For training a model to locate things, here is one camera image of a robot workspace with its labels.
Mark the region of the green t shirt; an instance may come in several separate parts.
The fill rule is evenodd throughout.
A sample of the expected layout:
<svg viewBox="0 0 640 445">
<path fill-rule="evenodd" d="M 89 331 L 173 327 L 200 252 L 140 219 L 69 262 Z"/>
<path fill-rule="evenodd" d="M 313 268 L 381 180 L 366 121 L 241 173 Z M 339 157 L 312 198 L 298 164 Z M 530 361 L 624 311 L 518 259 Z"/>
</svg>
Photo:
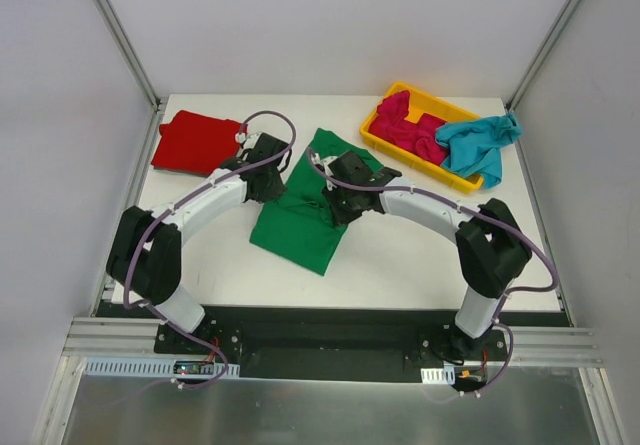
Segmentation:
<svg viewBox="0 0 640 445">
<path fill-rule="evenodd" d="M 333 224 L 322 194 L 325 185 L 302 156 L 289 175 L 286 192 L 262 207 L 250 243 L 323 276 L 347 231 Z"/>
</svg>

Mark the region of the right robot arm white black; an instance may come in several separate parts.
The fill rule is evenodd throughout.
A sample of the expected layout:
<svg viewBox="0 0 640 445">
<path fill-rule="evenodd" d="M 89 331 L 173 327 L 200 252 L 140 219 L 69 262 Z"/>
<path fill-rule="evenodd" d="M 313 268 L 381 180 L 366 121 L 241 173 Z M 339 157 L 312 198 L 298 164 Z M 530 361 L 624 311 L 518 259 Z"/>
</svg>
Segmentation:
<svg viewBox="0 0 640 445">
<path fill-rule="evenodd" d="M 481 353 L 508 286 L 532 257 L 531 249 L 512 233 L 519 227 L 509 207 L 491 199 L 466 212 L 446 198 L 414 188 L 395 169 L 373 170 L 354 152 L 309 156 L 316 171 L 325 174 L 322 194 L 336 226 L 372 211 L 407 219 L 456 246 L 467 289 L 453 324 L 430 340 L 431 353 L 456 365 Z"/>
</svg>

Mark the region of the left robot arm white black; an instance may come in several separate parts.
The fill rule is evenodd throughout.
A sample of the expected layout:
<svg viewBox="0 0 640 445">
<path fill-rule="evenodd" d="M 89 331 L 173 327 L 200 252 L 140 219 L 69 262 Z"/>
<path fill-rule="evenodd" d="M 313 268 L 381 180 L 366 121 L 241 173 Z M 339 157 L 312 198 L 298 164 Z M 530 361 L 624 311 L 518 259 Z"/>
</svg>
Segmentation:
<svg viewBox="0 0 640 445">
<path fill-rule="evenodd" d="M 210 222 L 242 204 L 266 203 L 285 191 L 281 173 L 292 144 L 266 132 L 241 133 L 239 152 L 201 184 L 152 209 L 127 208 L 108 255 L 106 273 L 122 285 L 127 309 L 145 308 L 177 332 L 188 353 L 217 352 L 214 318 L 186 290 L 184 245 Z"/>
</svg>

